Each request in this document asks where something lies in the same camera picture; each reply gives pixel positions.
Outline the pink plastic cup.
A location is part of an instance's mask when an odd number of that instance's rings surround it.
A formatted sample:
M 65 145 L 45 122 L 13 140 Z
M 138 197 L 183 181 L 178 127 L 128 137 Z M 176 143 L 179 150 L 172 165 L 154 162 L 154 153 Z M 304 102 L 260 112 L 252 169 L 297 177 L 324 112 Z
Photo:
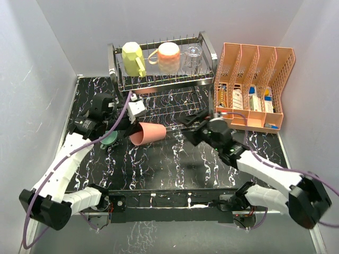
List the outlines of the pink plastic cup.
M 130 136 L 130 141 L 136 146 L 159 141 L 166 136 L 166 127 L 162 124 L 140 122 L 140 126 L 141 130 Z

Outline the green ceramic cup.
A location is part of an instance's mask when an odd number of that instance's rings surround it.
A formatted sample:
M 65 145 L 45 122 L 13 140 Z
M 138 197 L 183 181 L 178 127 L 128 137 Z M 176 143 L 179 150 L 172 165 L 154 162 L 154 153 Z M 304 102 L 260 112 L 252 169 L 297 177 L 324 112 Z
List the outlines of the green ceramic cup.
M 118 131 L 113 131 L 105 139 L 100 141 L 100 149 L 105 150 L 109 146 L 112 146 L 118 138 Z

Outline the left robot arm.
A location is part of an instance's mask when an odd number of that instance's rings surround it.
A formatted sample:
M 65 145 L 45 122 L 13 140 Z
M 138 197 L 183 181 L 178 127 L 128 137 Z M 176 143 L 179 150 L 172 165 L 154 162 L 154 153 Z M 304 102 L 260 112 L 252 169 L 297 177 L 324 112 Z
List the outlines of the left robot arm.
M 62 148 L 41 179 L 31 188 L 24 189 L 19 201 L 26 212 L 25 222 L 36 220 L 54 230 L 61 230 L 70 217 L 84 209 L 94 207 L 104 211 L 109 198 L 100 187 L 87 187 L 73 194 L 66 189 L 85 156 L 92 148 L 108 138 L 114 131 L 134 134 L 138 117 L 146 109 L 141 97 L 130 92 L 118 111 L 113 97 L 97 93 L 89 108 L 73 121 Z

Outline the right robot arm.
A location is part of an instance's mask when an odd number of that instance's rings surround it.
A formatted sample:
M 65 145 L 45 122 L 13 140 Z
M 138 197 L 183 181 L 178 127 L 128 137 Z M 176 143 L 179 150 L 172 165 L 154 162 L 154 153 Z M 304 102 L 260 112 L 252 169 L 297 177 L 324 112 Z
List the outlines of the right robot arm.
M 250 174 L 269 187 L 246 182 L 230 198 L 220 198 L 220 209 L 248 210 L 261 206 L 289 215 L 298 225 L 313 229 L 332 206 L 324 183 L 311 173 L 282 168 L 262 158 L 249 146 L 237 141 L 221 116 L 208 110 L 180 116 L 177 121 L 187 129 L 182 133 L 194 146 L 201 142 L 213 148 L 219 159 L 239 171 Z

